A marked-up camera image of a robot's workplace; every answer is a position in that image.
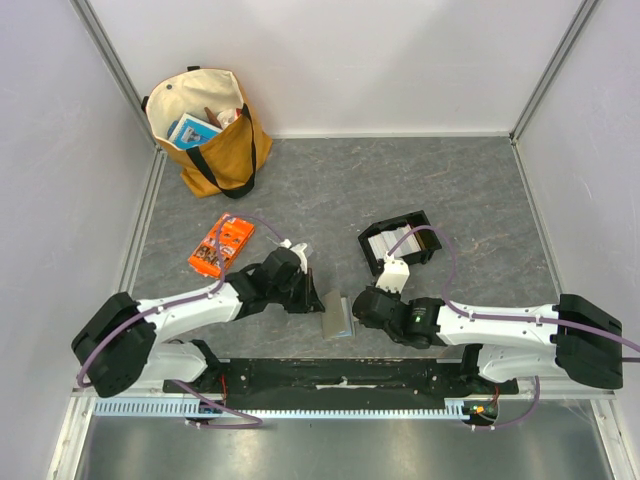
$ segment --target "orange box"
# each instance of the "orange box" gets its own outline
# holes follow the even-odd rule
[[[210,277],[220,277],[220,262],[216,252],[216,232],[222,223],[222,219],[229,215],[225,213],[220,220],[216,222],[207,236],[200,242],[198,248],[189,257],[189,264],[196,272]],[[242,220],[241,218],[232,218],[225,222],[220,231],[220,251],[224,257],[224,270],[229,271],[231,264],[236,259],[240,251],[244,248],[247,241],[253,235],[255,226]]]

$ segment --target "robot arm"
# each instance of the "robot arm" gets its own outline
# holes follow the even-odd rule
[[[577,295],[561,295],[557,305],[529,308],[493,308],[454,304],[469,316],[456,313],[441,299],[401,301],[409,277],[402,260],[385,259],[375,286],[362,292],[353,314],[365,327],[384,330],[396,343],[414,348],[466,345],[461,375],[502,383],[516,377],[568,376],[579,383],[604,389],[622,387],[622,347],[597,335],[540,323],[537,319],[564,319],[622,332],[615,318]],[[486,320],[474,315],[528,317],[530,321]]]
[[[111,397],[149,381],[191,382],[205,370],[218,368],[204,342],[166,343],[190,330],[253,315],[270,303],[289,313],[323,312],[307,267],[306,245],[281,245],[263,263],[227,274],[215,293],[205,287],[155,300],[134,301],[126,292],[109,298],[72,342],[82,364],[119,325],[140,312],[153,313],[116,336],[95,358],[87,375],[98,395]]]

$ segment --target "open black box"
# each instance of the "open black box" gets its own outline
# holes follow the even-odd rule
[[[376,222],[358,235],[358,241],[360,242],[360,246],[362,247],[362,251],[364,252],[364,256],[367,259],[367,263],[369,264],[369,268],[373,275],[379,275],[382,273],[384,261],[376,259],[373,249],[369,244],[369,238],[378,235],[381,232],[395,230],[406,225],[409,225],[411,228],[415,228],[420,225],[431,224],[429,223],[429,219],[427,219],[425,213],[420,210],[407,215],[394,217],[389,220],[383,220],[382,222]],[[407,265],[427,263],[433,256],[433,253],[442,248],[440,240],[438,240],[436,234],[430,230],[420,230],[419,232],[416,232],[415,236],[417,237],[418,243],[422,249],[419,252],[409,253],[408,255],[401,257]]]

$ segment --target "blue book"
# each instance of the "blue book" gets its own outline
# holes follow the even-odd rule
[[[176,147],[186,150],[207,143],[221,131],[210,123],[185,113],[173,128],[169,141]]]

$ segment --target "white wall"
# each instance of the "white wall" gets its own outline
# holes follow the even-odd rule
[[[92,0],[140,92],[234,70],[279,135],[506,132],[579,0]]]
[[[640,3],[606,0],[521,141],[563,287],[640,342]],[[620,392],[640,447],[640,366]]]
[[[46,474],[152,146],[67,0],[0,5],[0,477]]]

